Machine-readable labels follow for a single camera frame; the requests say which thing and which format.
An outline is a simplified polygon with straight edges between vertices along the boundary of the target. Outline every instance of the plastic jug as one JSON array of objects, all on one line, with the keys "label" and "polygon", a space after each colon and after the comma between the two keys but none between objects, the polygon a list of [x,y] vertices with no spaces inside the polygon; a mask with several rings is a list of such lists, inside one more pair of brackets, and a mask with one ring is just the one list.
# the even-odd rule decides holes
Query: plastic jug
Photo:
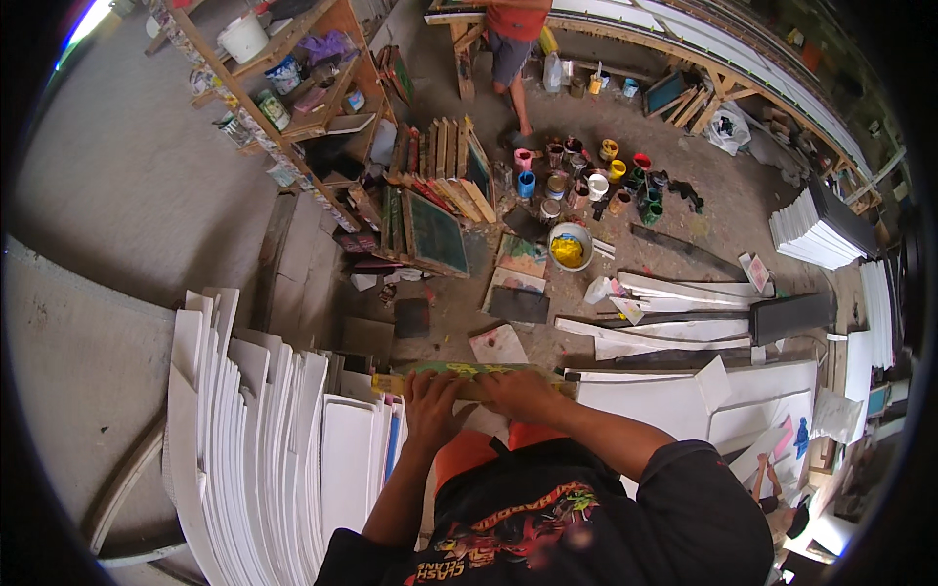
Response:
[{"label": "plastic jug", "polygon": [[556,51],[551,51],[544,59],[544,89],[552,94],[560,91],[560,80],[563,76],[563,65],[560,63],[560,55]]}]

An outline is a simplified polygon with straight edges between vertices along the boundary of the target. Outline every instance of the black t-shirt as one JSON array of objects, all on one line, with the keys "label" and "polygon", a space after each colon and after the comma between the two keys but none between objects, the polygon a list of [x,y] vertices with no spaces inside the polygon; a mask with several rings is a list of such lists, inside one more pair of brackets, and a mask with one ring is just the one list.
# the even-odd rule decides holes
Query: black t-shirt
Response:
[{"label": "black t-shirt", "polygon": [[320,586],[753,584],[774,559],[759,505],[712,445],[649,460],[636,500],[570,439],[510,452],[448,481],[423,551],[332,534]]}]

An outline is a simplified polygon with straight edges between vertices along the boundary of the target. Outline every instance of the hand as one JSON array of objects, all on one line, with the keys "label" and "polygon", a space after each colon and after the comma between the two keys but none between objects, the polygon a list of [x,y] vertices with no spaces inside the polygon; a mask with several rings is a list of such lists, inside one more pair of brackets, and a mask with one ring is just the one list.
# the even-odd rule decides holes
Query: hand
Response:
[{"label": "hand", "polygon": [[474,378],[491,398],[485,406],[514,421],[550,425],[569,401],[533,370],[477,374]]},{"label": "hand", "polygon": [[469,414],[478,407],[467,405],[453,415],[456,392],[468,380],[452,370],[437,374],[411,370],[404,380],[404,409],[407,415],[407,443],[431,458],[462,429]]}]

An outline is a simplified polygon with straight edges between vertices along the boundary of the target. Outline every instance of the person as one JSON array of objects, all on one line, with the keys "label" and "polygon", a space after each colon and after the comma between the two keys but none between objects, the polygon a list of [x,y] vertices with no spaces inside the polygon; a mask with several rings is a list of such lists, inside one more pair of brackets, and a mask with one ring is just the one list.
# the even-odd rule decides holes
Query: person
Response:
[{"label": "person", "polygon": [[519,130],[508,139],[516,148],[533,146],[534,128],[524,102],[522,69],[547,20],[552,0],[469,0],[485,6],[485,24],[492,47],[492,88],[506,97],[518,115]]},{"label": "person", "polygon": [[[772,544],[778,553],[785,542],[785,537],[794,539],[805,530],[808,525],[808,508],[805,505],[799,505],[793,509],[788,505],[781,494],[781,483],[779,476],[775,473],[775,467],[768,461],[768,454],[759,454],[756,458],[759,460],[759,469],[755,484],[752,486],[752,498],[765,513],[765,521],[768,523],[769,531],[772,532]],[[764,477],[772,483],[772,496],[760,499],[759,493],[762,490]]]},{"label": "person", "polygon": [[[361,534],[332,534],[317,584],[764,583],[771,535],[712,445],[583,406],[531,370],[475,379],[510,419],[508,446],[461,429],[466,379],[408,374],[400,459]],[[414,551],[432,463],[435,527]]]}]

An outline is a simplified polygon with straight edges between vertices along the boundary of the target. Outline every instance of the gray shorts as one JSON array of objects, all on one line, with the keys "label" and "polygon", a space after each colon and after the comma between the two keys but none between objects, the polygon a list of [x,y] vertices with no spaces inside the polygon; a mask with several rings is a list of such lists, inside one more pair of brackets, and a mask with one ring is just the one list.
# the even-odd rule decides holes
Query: gray shorts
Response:
[{"label": "gray shorts", "polygon": [[503,37],[489,29],[489,46],[492,47],[492,81],[511,85],[521,73],[524,62],[534,49],[534,40],[515,40]]}]

